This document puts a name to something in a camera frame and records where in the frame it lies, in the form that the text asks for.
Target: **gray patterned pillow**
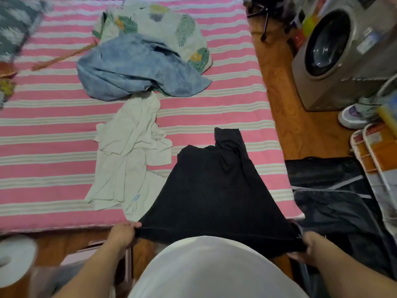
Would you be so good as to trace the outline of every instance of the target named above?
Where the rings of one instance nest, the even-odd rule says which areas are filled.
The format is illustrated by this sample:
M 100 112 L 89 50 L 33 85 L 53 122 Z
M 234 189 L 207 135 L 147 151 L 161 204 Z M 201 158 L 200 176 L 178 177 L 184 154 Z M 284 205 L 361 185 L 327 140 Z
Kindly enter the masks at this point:
M 48 9 L 43 0 L 0 0 L 0 61 L 12 61 Z

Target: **washing machine door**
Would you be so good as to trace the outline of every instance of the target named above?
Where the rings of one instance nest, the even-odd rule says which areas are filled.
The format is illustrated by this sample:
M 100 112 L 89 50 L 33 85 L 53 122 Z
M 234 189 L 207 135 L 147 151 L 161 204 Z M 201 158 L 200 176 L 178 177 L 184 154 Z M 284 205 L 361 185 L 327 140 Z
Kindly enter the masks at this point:
M 343 10 L 331 11 L 320 20 L 306 46 L 305 66 L 311 76 L 330 73 L 345 51 L 351 28 L 350 17 Z

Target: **blue tie-dye fabric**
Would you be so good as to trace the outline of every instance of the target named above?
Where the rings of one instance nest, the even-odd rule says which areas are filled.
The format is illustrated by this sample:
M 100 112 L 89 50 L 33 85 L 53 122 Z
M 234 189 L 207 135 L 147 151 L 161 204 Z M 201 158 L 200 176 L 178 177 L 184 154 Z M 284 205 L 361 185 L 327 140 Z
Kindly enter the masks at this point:
M 87 94 L 105 101 L 151 87 L 189 97 L 211 84 L 164 43 L 138 33 L 120 34 L 98 45 L 78 60 L 77 71 Z

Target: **wooden stick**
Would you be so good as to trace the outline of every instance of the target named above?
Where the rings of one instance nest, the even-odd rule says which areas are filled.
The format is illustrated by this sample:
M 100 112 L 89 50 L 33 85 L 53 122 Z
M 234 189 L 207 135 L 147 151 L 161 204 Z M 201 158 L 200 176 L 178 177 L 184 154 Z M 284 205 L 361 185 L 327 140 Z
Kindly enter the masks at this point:
M 37 70 L 40 70 L 40 69 L 43 69 L 43 68 L 47 68 L 48 66 L 50 66 L 50 65 L 52 65 L 54 63 L 57 63 L 57 62 L 62 61 L 64 59 L 67 59 L 67 58 L 69 58 L 69 57 L 71 57 L 73 55 L 82 53 L 84 51 L 90 50 L 90 49 L 92 49 L 92 48 L 94 48 L 96 46 L 97 46 L 97 42 L 94 42 L 91 45 L 87 45 L 87 46 L 85 46 L 83 48 L 80 48 L 78 50 L 73 50 L 72 52 L 70 52 L 68 54 L 59 56 L 59 57 L 57 57 L 55 59 L 52 59 L 50 61 L 44 61 L 44 62 L 35 64 L 35 65 L 32 66 L 32 71 L 37 71 Z

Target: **pink and white striped sheet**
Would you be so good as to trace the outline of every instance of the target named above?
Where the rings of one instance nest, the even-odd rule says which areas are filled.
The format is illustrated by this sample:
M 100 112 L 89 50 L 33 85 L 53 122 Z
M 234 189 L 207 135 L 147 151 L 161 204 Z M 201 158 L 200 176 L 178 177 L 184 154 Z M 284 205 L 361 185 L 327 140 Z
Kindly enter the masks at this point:
M 302 217 L 293 200 L 283 152 L 240 0 L 148 0 L 188 13 L 201 25 L 214 60 L 212 84 L 189 98 L 159 95 L 157 123 L 173 142 L 168 175 L 186 145 L 214 143 L 214 127 L 239 128 L 248 154 L 287 218 Z M 84 202 L 94 181 L 95 125 L 123 102 L 89 98 L 77 77 L 78 56 L 32 72 L 31 66 L 92 42 L 99 14 L 117 2 L 55 0 L 16 59 L 15 95 L 0 112 L 0 232 L 108 226 L 118 208 L 94 211 Z

